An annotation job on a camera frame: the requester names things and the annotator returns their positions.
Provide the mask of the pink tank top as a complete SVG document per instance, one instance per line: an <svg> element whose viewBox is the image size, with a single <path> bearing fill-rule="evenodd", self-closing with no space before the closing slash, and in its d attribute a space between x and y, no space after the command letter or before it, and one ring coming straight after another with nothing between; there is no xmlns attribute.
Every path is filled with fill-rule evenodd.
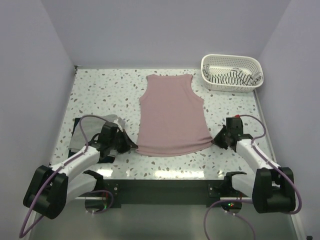
<svg viewBox="0 0 320 240"><path fill-rule="evenodd" d="M175 157L209 148L204 100L192 89L193 76L146 77L147 88L140 97L137 153L151 157Z"/></svg>

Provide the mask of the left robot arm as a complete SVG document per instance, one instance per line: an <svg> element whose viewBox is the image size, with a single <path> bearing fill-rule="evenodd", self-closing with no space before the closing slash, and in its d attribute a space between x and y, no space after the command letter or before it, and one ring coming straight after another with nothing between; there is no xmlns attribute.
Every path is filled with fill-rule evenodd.
<svg viewBox="0 0 320 240"><path fill-rule="evenodd" d="M105 122L99 133L87 139L84 147L60 164L41 165L31 179L23 205L55 219L65 205L80 195L99 196L104 190L103 176L89 168L113 163L118 154L137 149L117 123Z"/></svg>

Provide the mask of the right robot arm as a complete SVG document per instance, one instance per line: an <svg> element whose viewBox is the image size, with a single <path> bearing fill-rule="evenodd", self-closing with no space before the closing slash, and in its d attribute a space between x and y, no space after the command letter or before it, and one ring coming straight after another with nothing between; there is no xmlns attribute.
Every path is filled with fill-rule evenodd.
<svg viewBox="0 0 320 240"><path fill-rule="evenodd" d="M298 213L302 208L302 198L294 184L293 171L270 159L255 140L249 133L244 133L241 115L226 118L212 142L221 149L232 149L240 155L253 174L228 172L218 191L230 197L241 192L252 200L255 210L260 214Z"/></svg>

